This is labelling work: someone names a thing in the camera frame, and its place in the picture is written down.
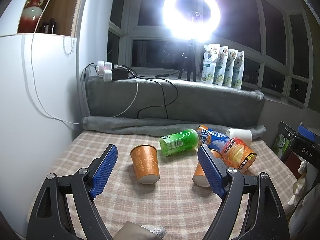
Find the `white paper cup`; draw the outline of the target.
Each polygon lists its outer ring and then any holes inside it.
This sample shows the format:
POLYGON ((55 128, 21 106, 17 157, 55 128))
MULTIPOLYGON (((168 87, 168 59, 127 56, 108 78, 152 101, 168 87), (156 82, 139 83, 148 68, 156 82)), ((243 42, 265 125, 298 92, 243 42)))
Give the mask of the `white paper cup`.
POLYGON ((240 138, 247 146, 252 142, 252 132, 249 129, 230 128, 226 131, 227 137, 240 138))

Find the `orange paper cup right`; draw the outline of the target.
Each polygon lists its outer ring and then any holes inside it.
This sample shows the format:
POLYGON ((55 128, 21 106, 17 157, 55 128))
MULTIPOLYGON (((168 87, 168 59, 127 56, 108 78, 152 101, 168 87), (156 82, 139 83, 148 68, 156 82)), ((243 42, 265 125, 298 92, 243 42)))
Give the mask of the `orange paper cup right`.
MULTIPOLYGON (((222 159, 222 156, 219 151, 214 150, 214 149, 210 149, 210 151, 212 152, 214 157, 222 159)), ((207 180, 206 175, 204 174, 204 171, 203 171, 200 163, 197 163, 197 167, 196 167, 194 175, 193 175, 193 182, 194 182, 194 184, 196 184, 197 186, 200 186, 200 187, 210 187, 210 184, 207 180)))

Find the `orange paper cup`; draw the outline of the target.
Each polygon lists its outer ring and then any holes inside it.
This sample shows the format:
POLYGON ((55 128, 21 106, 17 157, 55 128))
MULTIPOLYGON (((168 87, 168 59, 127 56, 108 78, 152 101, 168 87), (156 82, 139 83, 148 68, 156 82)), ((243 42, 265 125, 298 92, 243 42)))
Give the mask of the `orange paper cup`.
MULTIPOLYGON (((219 151, 214 150, 214 149, 210 149, 210 151, 212 152, 214 157, 222 159, 222 156, 219 151)), ((206 175, 204 174, 204 171, 203 171, 200 163, 197 163, 197 167, 196 167, 194 175, 193 175, 193 182, 194 182, 194 184, 196 184, 197 186, 200 186, 200 187, 210 187, 210 184, 207 180, 206 175)))
POLYGON ((157 149, 154 146, 138 145, 131 150, 130 155, 140 184, 150 185, 159 181, 157 149))

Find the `orange paper cup left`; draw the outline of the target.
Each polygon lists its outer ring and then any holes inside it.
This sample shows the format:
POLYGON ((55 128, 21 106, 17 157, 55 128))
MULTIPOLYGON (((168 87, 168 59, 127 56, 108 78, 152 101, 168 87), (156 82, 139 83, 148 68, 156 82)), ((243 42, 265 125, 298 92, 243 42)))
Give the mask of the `orange paper cup left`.
POLYGON ((157 149, 154 146, 138 145, 131 150, 130 155, 140 184, 150 185, 159 181, 157 149))

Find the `orange chip canister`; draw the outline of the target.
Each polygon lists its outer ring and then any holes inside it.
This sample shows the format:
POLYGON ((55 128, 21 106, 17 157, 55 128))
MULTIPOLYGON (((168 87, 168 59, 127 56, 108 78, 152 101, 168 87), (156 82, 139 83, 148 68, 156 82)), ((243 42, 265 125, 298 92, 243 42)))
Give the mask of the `orange chip canister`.
POLYGON ((232 138, 225 144, 221 155, 228 167, 235 168, 242 174, 250 168, 257 157, 257 154, 237 137, 232 138))

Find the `white pouch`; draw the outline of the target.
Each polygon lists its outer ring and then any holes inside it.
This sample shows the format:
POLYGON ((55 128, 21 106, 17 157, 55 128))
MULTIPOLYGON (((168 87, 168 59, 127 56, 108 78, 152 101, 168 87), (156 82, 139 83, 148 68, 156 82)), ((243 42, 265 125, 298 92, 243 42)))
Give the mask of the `white pouch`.
POLYGON ((220 51, 220 44, 212 43, 212 44, 204 45, 201 82, 208 83, 208 84, 213 83, 219 51, 220 51))
POLYGON ((216 62, 213 84, 222 85, 228 60, 228 46, 221 46, 216 62))
POLYGON ((244 73, 244 51, 239 51, 233 67, 233 76, 231 87, 241 89, 244 73))
POLYGON ((233 68, 234 68, 234 63, 237 58, 237 55, 238 55, 238 50, 229 49, 228 59, 227 59, 225 74, 224 74, 224 80, 223 80, 223 86, 225 87, 231 87, 233 68))

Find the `blue orange drink can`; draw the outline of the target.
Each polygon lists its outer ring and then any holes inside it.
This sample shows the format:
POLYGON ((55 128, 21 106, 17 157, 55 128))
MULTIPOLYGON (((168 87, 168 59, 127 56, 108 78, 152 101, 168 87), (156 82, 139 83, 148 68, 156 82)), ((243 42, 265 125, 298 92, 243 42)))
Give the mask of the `blue orange drink can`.
POLYGON ((222 133, 216 132, 206 126, 199 126, 197 129, 200 145, 207 145, 209 149, 214 149, 221 152, 225 144, 230 141, 230 138, 222 133))

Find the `plaid beige bed cover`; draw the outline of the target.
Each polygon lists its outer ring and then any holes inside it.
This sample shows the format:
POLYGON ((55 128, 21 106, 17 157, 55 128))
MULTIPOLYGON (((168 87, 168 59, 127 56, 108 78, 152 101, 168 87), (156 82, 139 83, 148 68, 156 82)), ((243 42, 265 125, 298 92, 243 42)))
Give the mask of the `plaid beige bed cover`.
POLYGON ((51 167, 59 176, 73 174, 103 153, 108 145, 118 149, 118 159, 95 205, 108 231, 114 235, 125 222, 163 226, 165 239, 201 239, 220 205, 211 189, 197 186, 193 174, 195 151, 165 157, 157 154, 160 179, 152 185, 136 180, 131 150, 138 145, 159 147, 159 139, 146 135, 82 132, 51 167))

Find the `green drink can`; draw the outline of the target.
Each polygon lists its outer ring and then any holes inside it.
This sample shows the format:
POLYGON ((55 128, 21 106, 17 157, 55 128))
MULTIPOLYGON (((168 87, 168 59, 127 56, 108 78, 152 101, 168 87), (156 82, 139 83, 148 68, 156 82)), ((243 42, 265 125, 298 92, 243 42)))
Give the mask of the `green drink can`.
POLYGON ((159 143, 162 153, 167 157, 175 153, 192 150, 199 144, 199 136, 194 129, 187 129, 162 136, 159 143))

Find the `black tripod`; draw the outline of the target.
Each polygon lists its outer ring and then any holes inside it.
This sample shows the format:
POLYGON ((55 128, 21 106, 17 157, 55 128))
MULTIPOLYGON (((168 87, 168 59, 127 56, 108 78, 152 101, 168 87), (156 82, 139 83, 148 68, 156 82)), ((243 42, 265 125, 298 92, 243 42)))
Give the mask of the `black tripod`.
POLYGON ((190 40, 185 51, 181 53, 181 64, 178 79, 182 78, 183 71, 187 71, 187 81, 190 81, 193 75, 193 81, 196 82, 196 66, 195 66, 195 41, 190 40))

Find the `grey cushion backrest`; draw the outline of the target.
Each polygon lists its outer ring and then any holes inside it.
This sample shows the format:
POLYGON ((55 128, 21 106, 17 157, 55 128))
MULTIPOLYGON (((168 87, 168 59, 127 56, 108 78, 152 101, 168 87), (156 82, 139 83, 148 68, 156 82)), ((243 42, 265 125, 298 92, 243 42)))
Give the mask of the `grey cushion backrest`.
POLYGON ((256 126, 265 96, 183 80, 127 79, 104 82, 92 76, 85 84, 91 116, 169 119, 235 128, 256 126))

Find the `white power adapters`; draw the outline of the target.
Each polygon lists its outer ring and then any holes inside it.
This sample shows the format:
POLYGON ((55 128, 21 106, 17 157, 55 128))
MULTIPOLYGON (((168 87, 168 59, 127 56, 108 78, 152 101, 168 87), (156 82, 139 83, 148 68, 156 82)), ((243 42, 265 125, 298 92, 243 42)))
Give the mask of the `white power adapters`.
POLYGON ((98 61, 97 62, 97 74, 103 77, 104 82, 112 81, 112 67, 111 62, 98 61))

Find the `black power adapter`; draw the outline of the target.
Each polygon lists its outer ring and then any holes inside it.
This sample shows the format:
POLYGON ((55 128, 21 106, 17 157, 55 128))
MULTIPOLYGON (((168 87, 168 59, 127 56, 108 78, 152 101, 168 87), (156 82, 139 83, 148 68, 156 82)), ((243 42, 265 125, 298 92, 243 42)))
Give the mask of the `black power adapter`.
POLYGON ((126 68, 117 67, 112 69, 112 81, 127 80, 129 71, 126 68))

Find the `dark glass bottle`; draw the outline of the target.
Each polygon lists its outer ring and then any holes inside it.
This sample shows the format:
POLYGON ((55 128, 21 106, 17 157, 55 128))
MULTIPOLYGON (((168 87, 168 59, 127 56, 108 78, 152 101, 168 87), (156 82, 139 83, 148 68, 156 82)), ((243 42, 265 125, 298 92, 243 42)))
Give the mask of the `dark glass bottle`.
POLYGON ((56 21, 51 18, 49 22, 43 22, 39 28, 40 33, 44 34, 56 34, 56 21))

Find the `red white vase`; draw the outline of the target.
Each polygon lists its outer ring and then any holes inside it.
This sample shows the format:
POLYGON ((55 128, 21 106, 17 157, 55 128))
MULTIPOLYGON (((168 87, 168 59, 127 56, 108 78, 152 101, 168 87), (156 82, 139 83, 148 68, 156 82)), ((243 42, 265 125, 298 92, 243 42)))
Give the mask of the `red white vase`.
POLYGON ((43 12, 42 6, 44 1, 45 0, 26 0, 18 25, 18 33, 34 32, 43 12))

